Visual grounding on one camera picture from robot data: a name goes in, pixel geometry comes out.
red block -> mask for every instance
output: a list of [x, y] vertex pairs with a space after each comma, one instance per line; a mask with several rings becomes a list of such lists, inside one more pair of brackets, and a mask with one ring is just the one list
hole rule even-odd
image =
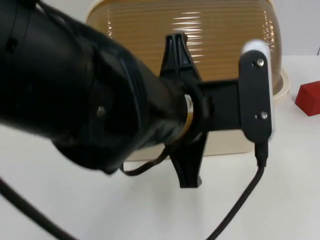
[[295, 104], [308, 116], [320, 114], [320, 81], [301, 85]]

